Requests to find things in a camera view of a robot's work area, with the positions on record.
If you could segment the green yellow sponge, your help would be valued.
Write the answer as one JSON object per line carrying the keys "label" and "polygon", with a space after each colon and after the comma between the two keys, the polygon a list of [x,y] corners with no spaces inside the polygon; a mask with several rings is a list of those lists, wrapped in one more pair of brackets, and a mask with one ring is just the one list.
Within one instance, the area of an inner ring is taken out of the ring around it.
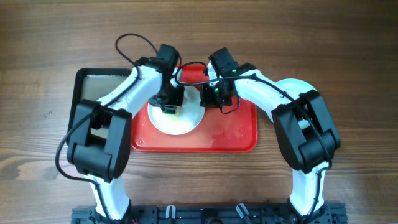
{"label": "green yellow sponge", "polygon": [[174,105],[166,105],[164,107],[163,113],[165,114],[171,114],[171,115],[179,115],[179,106],[174,106]]}

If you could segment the white plate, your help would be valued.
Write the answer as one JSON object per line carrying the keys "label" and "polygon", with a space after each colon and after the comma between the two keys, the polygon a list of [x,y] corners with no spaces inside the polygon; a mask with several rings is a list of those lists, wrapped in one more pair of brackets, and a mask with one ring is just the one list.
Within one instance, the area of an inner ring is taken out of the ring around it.
{"label": "white plate", "polygon": [[169,135],[186,134],[194,130],[205,114],[200,106],[200,92],[193,86],[186,86],[182,106],[175,113],[164,113],[159,107],[147,106],[151,123],[161,132]]}

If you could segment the light blue plate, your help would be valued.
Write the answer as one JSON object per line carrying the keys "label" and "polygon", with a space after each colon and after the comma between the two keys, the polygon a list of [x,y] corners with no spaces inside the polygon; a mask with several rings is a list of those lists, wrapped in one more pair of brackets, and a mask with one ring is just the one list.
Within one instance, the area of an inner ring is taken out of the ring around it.
{"label": "light blue plate", "polygon": [[299,93],[306,93],[310,90],[316,91],[311,84],[297,78],[286,78],[279,80],[277,81],[277,84],[288,90],[297,91]]}

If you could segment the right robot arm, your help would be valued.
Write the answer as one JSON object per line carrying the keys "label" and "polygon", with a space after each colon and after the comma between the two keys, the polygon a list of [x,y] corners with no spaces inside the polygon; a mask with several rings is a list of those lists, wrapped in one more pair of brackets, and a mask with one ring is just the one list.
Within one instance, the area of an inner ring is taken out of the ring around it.
{"label": "right robot arm", "polygon": [[273,122],[280,152],[293,171],[289,221],[311,223],[325,215],[323,183],[341,139],[321,94],[299,79],[274,82],[250,63],[210,62],[205,75],[205,95],[216,97],[219,106],[234,95],[260,107]]}

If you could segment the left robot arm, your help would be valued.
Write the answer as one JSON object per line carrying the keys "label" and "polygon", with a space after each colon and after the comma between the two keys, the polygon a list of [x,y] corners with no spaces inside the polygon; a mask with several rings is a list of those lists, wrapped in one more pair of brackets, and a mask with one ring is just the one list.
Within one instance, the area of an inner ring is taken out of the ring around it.
{"label": "left robot arm", "polygon": [[91,185],[96,205],[72,211],[72,223],[134,223],[122,174],[131,150],[132,120],[170,87],[178,58],[142,57],[132,70],[82,68],[76,74],[67,135],[67,160]]}

